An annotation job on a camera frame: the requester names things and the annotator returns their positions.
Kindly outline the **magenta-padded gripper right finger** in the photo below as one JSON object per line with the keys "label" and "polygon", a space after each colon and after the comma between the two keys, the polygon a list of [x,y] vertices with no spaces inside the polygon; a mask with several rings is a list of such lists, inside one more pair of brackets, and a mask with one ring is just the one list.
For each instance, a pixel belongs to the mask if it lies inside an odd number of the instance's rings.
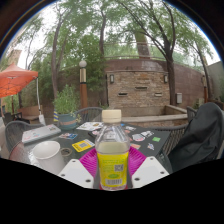
{"label": "magenta-padded gripper right finger", "polygon": [[168,175],[167,170],[154,156],[146,157],[137,149],[130,148],[128,157],[128,189],[143,187]]}

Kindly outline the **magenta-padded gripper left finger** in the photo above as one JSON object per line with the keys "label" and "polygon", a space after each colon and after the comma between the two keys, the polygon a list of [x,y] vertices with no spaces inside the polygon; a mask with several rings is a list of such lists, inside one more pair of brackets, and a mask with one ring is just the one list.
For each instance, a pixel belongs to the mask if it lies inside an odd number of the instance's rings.
{"label": "magenta-padded gripper left finger", "polygon": [[58,176],[83,188],[92,189],[96,174],[97,154],[92,149],[80,159],[71,159]]}

